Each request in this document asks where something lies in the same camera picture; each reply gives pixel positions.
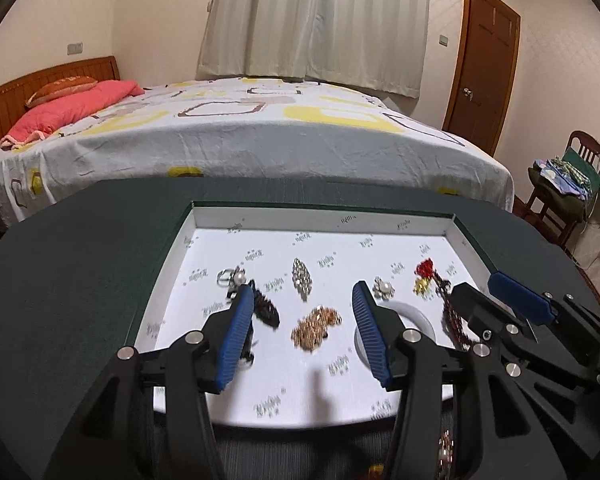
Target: wooden headboard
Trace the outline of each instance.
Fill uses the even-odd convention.
[[[88,75],[104,81],[120,79],[116,58],[96,57],[38,70],[0,86],[0,139],[3,138],[27,109],[24,103],[33,92],[47,83],[72,75]]]

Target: blue gripper pad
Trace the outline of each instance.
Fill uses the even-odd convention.
[[[555,315],[549,300],[512,280],[506,274],[493,273],[487,286],[494,297],[509,305],[516,314],[527,318],[531,323],[544,325],[554,322]]]
[[[365,347],[366,358],[369,361],[371,373],[380,382],[380,385],[385,388],[391,380],[391,372],[389,371],[386,355],[386,344],[376,323],[372,306],[369,304],[368,297],[370,294],[365,294],[365,288],[368,293],[369,289],[365,282],[357,282],[353,286],[351,304],[353,306],[353,314],[356,317],[358,331],[362,338],[362,344]]]
[[[224,335],[224,341],[218,351],[216,362],[216,386],[223,391],[234,378],[235,369],[240,359],[242,346],[249,331],[249,323],[253,315],[253,289],[243,285],[238,292],[239,299],[235,306],[234,316]]]

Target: white box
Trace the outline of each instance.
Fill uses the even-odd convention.
[[[253,366],[239,369],[221,395],[207,396],[212,421],[312,428],[393,415],[399,392],[380,387],[354,343],[353,285],[365,280],[371,289],[376,276],[391,282],[395,297],[389,306],[416,307],[431,323],[436,342],[452,348],[443,329],[442,298],[435,293],[417,296],[414,270],[432,258],[452,285],[467,282],[488,294],[493,266],[478,252],[456,219],[447,216],[194,206],[160,271],[135,346],[140,352],[166,348],[202,328],[213,312],[228,308],[226,288],[216,283],[216,276],[240,265],[277,307],[280,326],[273,330],[254,317]],[[313,281],[306,303],[291,279],[295,258],[306,264]],[[330,327],[314,352],[295,348],[291,331],[320,304],[335,308],[342,324]],[[465,330],[478,339],[466,325]],[[445,385],[442,396],[448,398],[452,391]],[[154,407],[165,409],[163,388],[156,388]]]

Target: wooden door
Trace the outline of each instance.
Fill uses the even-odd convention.
[[[456,76],[443,130],[493,155],[516,73],[520,16],[500,0],[464,0]]]

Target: cable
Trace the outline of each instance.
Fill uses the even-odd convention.
[[[598,258],[600,257],[600,250],[598,251],[598,254],[596,255],[596,257],[591,261],[591,263],[587,266],[587,267],[583,267],[580,265],[579,261],[575,259],[575,253],[576,253],[576,249],[578,248],[578,242],[580,241],[580,237],[582,236],[583,232],[585,231],[585,229],[588,226],[598,226],[600,227],[600,223],[598,222],[592,222],[589,221],[589,219],[591,218],[591,215],[593,214],[593,210],[596,207],[596,204],[598,203],[598,196],[600,195],[600,191],[598,191],[598,193],[596,193],[596,199],[594,200],[593,203],[593,207],[591,208],[591,213],[589,214],[589,217],[585,220],[584,222],[584,227],[582,228],[582,231],[580,231],[580,234],[578,235],[578,238],[576,239],[576,243],[573,247],[573,251],[571,251],[571,261],[580,269],[584,270],[585,272],[587,270],[589,270],[591,268],[591,266],[598,260]]]

